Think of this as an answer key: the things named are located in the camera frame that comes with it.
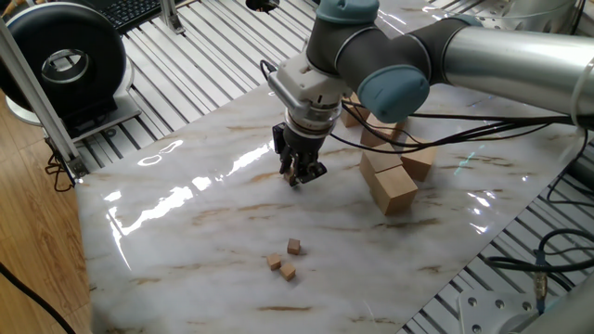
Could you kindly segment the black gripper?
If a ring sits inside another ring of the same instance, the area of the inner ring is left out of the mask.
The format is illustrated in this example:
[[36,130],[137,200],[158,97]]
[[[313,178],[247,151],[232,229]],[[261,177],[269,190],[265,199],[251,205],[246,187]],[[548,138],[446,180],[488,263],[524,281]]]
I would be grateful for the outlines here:
[[327,172],[318,160],[325,137],[297,134],[284,122],[272,127],[274,150],[279,155],[281,174],[290,173],[290,186],[306,184]]

